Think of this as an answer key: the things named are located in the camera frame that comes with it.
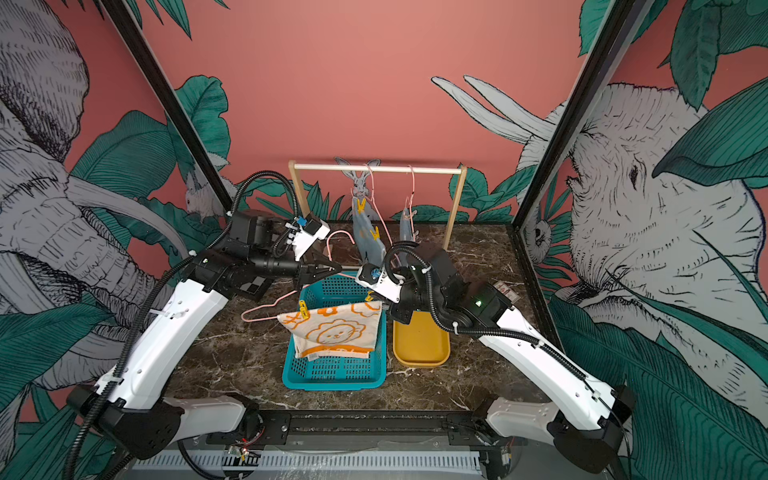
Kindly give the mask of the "pink wire hanger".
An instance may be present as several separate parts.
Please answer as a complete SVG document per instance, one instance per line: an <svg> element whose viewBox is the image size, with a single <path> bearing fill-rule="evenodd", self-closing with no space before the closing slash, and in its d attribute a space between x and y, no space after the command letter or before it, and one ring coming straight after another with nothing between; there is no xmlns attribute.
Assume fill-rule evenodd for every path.
<svg viewBox="0 0 768 480"><path fill-rule="evenodd" d="M325 249L324 249L324 253L326 254L326 257L329 260L333 259L333 247L331 246L331 241L332 241L332 239L335 236L338 236L338 235L345 235L346 238L349 240L349 242L352 245L356 244L356 242L355 242L355 240L353 238L353 235L350 232L348 232L346 230L341 230L341 229L332 231L328 235L328 237L326 238ZM291 298L292 296L294 296L294 295L296 295L298 293L299 293L299 291L294 289L293 291L290 291L290 292L286 293L285 295L282 295L282 296L278 297L274 302L272 302L270 304L259 305L259 306L256 306L254 308L245 310L245 311L243 311L241 313L240 318L245 323L254 323L254 322L261 322L261 321L266 321L266 320L273 319L273 318L275 318L275 315L266 316L266 317L259 317L259 318L256 318L256 317L251 318L250 315L254 314L256 312L259 312L261 310L273 309L273 308L277 307L282 301L284 301L286 299L289 299L289 298Z"/></svg>

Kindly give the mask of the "white orange lion towel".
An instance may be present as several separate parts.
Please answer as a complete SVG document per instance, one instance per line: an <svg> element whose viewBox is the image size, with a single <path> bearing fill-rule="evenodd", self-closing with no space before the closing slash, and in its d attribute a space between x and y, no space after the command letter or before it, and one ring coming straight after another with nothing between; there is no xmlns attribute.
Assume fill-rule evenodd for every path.
<svg viewBox="0 0 768 480"><path fill-rule="evenodd" d="M306 321L298 311L277 317L292 335L297 359L367 359L375 351L383 313L380 301L324 307L310 313Z"/></svg>

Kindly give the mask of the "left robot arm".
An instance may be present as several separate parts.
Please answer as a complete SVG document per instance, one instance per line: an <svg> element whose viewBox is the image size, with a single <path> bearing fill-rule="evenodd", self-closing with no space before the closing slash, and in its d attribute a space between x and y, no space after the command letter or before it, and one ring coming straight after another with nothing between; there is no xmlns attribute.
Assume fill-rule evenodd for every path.
<svg viewBox="0 0 768 480"><path fill-rule="evenodd" d="M63 478L75 478L81 449L93 429L124 451L120 466L209 434L221 434L247 452L263 435L258 405L242 395L195 400L164 395L182 357L231 299L258 301L277 279L291 280L299 291L341 270L311 251L327 238L329 227L300 206L302 188L296 176L259 171L241 183L234 206L260 179L274 179L285 188L293 216L284 231L276 234L274 220L266 214L235 208L219 237L163 275L141 305L116 366L94 386L75 388L67 399L83 421L64 462Z"/></svg>

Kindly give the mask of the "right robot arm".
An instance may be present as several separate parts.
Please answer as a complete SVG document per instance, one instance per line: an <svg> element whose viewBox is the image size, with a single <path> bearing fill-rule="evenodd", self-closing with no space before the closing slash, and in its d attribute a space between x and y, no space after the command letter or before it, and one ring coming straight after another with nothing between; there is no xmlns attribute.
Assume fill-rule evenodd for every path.
<svg viewBox="0 0 768 480"><path fill-rule="evenodd" d="M358 281L389 305L403 322L424 311L441 330L469 336L493 350L531 380L545 403L490 402L483 423L501 438L521 437L552 445L576 467L609 470L627 479L626 422L636 398L591 375L539 333L502 290L488 281L467 281L437 245L402 241L381 266L364 268Z"/></svg>

